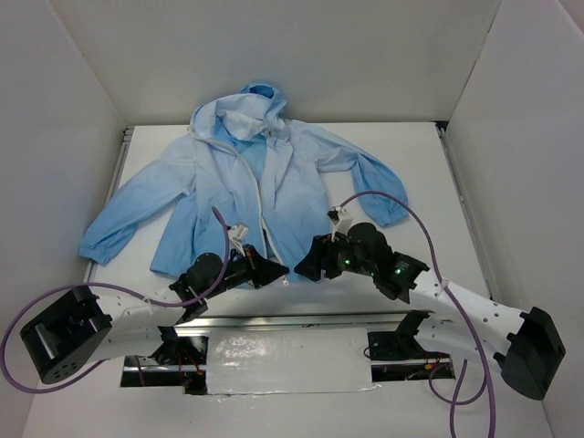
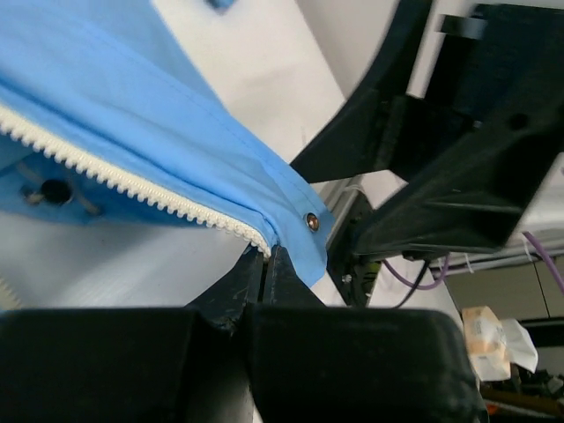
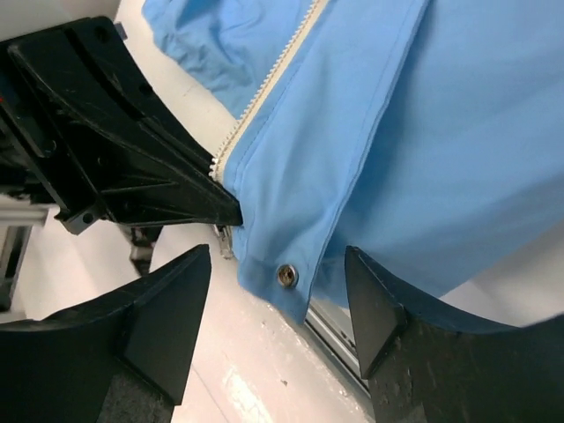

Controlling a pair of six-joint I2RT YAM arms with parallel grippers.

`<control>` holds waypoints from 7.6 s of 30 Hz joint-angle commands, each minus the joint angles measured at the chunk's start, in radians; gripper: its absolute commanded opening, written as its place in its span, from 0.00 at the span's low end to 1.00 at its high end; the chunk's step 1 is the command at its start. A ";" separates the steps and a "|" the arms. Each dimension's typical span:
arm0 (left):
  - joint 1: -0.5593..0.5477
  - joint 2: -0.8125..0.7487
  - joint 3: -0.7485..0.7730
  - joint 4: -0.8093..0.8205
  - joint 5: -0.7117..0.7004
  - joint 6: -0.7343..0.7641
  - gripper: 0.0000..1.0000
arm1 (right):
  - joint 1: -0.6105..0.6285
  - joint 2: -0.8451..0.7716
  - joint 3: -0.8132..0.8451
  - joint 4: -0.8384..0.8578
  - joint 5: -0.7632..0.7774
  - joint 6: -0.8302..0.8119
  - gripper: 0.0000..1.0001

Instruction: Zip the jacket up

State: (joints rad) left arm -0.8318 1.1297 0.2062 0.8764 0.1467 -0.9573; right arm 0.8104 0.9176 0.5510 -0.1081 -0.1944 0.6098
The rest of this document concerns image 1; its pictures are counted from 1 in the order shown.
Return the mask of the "light blue hooded jacket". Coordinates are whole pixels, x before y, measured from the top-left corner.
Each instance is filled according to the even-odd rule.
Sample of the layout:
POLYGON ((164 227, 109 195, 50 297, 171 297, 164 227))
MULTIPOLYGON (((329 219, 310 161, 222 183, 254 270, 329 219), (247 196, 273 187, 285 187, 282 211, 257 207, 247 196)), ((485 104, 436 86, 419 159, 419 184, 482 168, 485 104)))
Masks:
POLYGON ((177 277, 205 253, 224 251, 222 224, 288 267, 329 232, 322 177, 348 172, 363 211, 388 227, 407 216, 401 179, 373 155, 316 125, 284 117, 284 94, 250 83, 200 106, 188 131, 124 183, 82 236, 79 252, 105 265, 159 211, 171 216, 151 260, 177 277))

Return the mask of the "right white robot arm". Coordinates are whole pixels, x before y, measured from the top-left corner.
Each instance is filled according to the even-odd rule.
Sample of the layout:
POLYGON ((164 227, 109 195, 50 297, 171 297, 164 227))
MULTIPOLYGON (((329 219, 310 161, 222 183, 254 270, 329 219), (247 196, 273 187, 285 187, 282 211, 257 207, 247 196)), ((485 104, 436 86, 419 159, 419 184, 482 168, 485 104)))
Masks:
POLYGON ((393 251, 373 224, 315 236, 295 271, 313 282, 367 276, 386 298, 412 306, 395 331, 369 335, 365 354, 372 360, 428 352, 484 362, 514 391, 541 401, 566 355, 546 311, 507 307, 440 279, 424 262, 393 251))

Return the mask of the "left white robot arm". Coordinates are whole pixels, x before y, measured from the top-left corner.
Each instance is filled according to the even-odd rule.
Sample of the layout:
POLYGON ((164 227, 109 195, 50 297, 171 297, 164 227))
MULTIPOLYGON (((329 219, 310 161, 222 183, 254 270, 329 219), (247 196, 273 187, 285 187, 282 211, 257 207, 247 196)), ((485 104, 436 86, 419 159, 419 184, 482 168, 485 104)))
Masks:
POLYGON ((166 364, 188 348, 176 326, 200 317, 208 298, 241 286, 264 287, 288 272, 251 245, 242 254, 232 250, 226 262, 205 253, 152 298, 73 287, 27 322, 20 337, 45 384, 69 379, 89 362, 117 357, 150 357, 166 364))

